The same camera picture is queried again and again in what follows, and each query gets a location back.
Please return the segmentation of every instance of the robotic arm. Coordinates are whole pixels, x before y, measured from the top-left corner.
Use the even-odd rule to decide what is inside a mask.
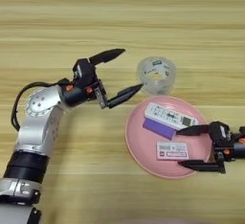
[[[115,49],[79,59],[73,68],[73,80],[64,78],[53,84],[36,82],[20,92],[11,115],[11,123],[18,131],[17,142],[4,177],[0,179],[0,223],[40,223],[41,212],[33,204],[39,202],[41,184],[65,111],[92,100],[98,100],[101,108],[113,108],[141,89],[139,84],[120,91],[113,99],[106,96],[96,74],[96,65],[123,52],[124,49]],[[36,86],[44,87],[29,96],[25,120],[20,126],[16,116],[18,101],[27,89]]]

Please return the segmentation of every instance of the purple eraser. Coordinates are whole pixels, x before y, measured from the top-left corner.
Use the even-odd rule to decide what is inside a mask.
[[[175,129],[168,127],[164,124],[161,123],[157,123],[155,121],[152,121],[150,119],[145,119],[144,123],[143,123],[143,128],[146,128],[160,136],[163,136],[165,138],[168,139],[172,139],[174,133],[175,133]]]

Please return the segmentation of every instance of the silver robot arm segment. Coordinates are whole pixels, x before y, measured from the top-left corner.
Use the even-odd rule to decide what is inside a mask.
[[[15,151],[27,151],[49,158],[54,151],[61,117],[68,107],[62,101],[60,86],[33,92],[27,102]]]

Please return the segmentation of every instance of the white sticker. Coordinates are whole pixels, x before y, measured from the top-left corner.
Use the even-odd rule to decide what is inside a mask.
[[[226,132],[225,132],[224,126],[220,125],[220,130],[221,130],[222,136],[223,136],[224,138],[226,138]]]
[[[185,143],[157,143],[158,160],[187,160],[188,147]]]

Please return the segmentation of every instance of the orange accent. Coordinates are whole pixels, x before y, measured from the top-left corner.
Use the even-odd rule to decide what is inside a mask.
[[[73,89],[73,85],[67,85],[67,86],[65,87],[65,89],[66,89],[67,91],[70,91],[70,90]]]
[[[224,150],[224,153],[225,153],[226,155],[229,155],[229,154],[230,154],[230,150],[229,150],[229,149],[225,149],[225,150]]]
[[[241,144],[245,144],[245,138],[240,138],[240,139],[239,139],[239,142],[240,142]]]
[[[87,92],[88,94],[90,94],[90,93],[93,92],[93,89],[92,89],[90,86],[88,86],[88,87],[86,88],[86,92]]]

